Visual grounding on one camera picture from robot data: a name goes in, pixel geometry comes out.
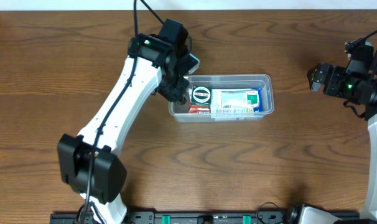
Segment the dark green square box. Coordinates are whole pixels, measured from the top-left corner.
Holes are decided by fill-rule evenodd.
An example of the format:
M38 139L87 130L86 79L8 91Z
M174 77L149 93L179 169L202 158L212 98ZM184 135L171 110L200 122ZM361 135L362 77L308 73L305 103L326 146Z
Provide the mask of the dark green square box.
M196 106L209 107L212 100L212 89L205 86L193 86L191 103Z

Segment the red medicine packet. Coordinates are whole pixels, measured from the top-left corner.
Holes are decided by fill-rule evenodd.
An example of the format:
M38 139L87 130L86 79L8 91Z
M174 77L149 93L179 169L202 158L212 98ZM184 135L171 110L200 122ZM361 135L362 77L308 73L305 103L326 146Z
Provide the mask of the red medicine packet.
M189 95L189 109L188 112L191 114L201 114L201 113L210 113L210 108L208 106L199 106L195 105L192 102L192 89L188 89L188 95Z

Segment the white green medicine box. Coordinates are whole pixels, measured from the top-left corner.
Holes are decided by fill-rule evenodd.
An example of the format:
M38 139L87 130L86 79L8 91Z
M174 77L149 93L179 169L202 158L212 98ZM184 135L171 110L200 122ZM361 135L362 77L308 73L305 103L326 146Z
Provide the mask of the white green medicine box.
M232 89L222 90L222 108L259 108L261 106L261 96L257 89Z

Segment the blue white medicine box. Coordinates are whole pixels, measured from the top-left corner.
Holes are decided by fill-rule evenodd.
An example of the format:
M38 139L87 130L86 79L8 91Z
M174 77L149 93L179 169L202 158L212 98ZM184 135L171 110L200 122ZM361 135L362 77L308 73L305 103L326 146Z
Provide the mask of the blue white medicine box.
M211 114L251 115L263 111L259 88L213 89L211 93Z

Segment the dark bottle white cap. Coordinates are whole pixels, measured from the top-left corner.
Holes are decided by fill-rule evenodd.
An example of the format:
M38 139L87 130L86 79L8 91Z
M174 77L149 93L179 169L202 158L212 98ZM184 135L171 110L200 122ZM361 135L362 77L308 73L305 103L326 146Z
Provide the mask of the dark bottle white cap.
M186 96L181 97L181 99L179 99L175 103L176 113L188 113L189 108L190 108L190 102Z

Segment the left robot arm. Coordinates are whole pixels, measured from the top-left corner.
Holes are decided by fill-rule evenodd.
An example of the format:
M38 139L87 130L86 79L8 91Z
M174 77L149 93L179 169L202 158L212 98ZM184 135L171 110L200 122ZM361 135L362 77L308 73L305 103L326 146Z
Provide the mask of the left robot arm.
M147 98L158 93L184 104L185 75L199 61L187 47L186 34L139 34L129 43L123 71L107 99L77 136L64 134L57 153L62 181L84 199L77 223L88 210L98 223L122 223L127 208L121 198L127 170L120 154L127 133Z

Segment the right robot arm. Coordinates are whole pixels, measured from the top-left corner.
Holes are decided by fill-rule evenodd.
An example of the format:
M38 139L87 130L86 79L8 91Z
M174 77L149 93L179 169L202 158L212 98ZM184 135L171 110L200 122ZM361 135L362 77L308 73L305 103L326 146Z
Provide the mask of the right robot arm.
M307 72L313 92L344 100L343 106L355 109L365 106L356 117L368 123L370 135L370 168L365 205L353 223L377 223L377 48L365 38L345 45L349 62L346 67L319 63Z

